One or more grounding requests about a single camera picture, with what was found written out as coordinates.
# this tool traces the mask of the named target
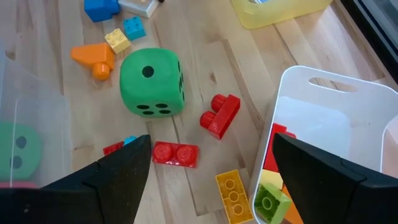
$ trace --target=yellow lego brick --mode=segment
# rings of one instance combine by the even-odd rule
[[[128,48],[131,44],[123,32],[117,28],[109,34],[106,34],[105,40],[112,47],[113,51],[118,54],[124,49]]]
[[[279,190],[282,190],[284,181],[282,180],[282,177],[280,176],[279,173],[263,169],[261,171],[260,184],[262,185],[272,184]]]
[[[238,170],[232,170],[216,176],[218,190],[229,224],[238,224],[253,219],[249,201],[244,191]]]

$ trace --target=white plastic bin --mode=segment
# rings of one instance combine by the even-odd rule
[[[43,187],[72,171],[68,102],[0,51],[0,187]]]
[[[349,85],[350,91],[310,83],[314,78]],[[286,70],[267,110],[254,165],[249,189],[254,214],[273,123],[286,126],[301,141],[381,172],[384,132],[397,115],[398,94],[389,87],[303,66]]]

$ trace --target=blue lego brick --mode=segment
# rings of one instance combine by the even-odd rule
[[[145,37],[144,26],[142,25],[139,16],[135,16],[123,21],[124,32],[129,40],[135,40],[140,37]]]
[[[112,19],[120,12],[118,0],[85,0],[85,12],[93,22]]]
[[[136,139],[137,139],[137,138],[136,138],[135,136],[130,136],[130,137],[126,138],[126,139],[124,140],[123,146],[129,144],[130,142],[132,142],[132,141],[134,141],[134,140],[136,140]]]

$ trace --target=wooden floor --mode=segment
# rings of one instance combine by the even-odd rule
[[[267,103],[290,66],[306,65],[398,89],[352,21],[345,19],[340,2],[322,12],[246,30],[229,0],[166,0],[151,19],[144,19],[147,37],[118,55],[112,78],[96,82],[70,59],[70,49],[104,42],[106,33],[132,15],[122,12],[110,21],[92,23],[82,2],[1,1],[0,38],[10,59],[70,100],[74,170],[130,135],[149,133],[154,141],[200,147],[197,169],[151,164],[137,224],[228,222],[215,175],[239,169],[248,186]],[[164,47],[180,57],[187,104],[178,116],[143,119],[122,103],[120,64],[144,47]],[[199,126],[200,115],[217,93],[232,93],[243,101],[222,141]],[[396,153],[398,128],[391,130],[386,141],[391,143],[388,150]]]

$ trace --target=black dot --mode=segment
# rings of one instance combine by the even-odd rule
[[[146,110],[146,109],[149,109],[149,106],[147,106],[147,105],[138,105],[137,108],[138,109],[142,109],[142,110]]]
[[[15,140],[15,144],[17,145],[18,148],[23,149],[26,146],[26,138],[24,136],[19,136]]]
[[[159,113],[162,113],[162,114],[169,114],[169,113],[171,113],[171,111],[169,111],[169,110],[161,110],[161,111],[159,111]]]
[[[165,103],[158,103],[158,104],[156,104],[156,107],[158,107],[158,108],[166,108],[168,106]]]
[[[12,168],[13,169],[18,169],[22,166],[22,159],[19,156],[14,156],[12,159]]]
[[[151,66],[145,66],[142,69],[142,74],[146,77],[146,78],[150,78],[151,76],[154,75],[154,68],[152,68]]]

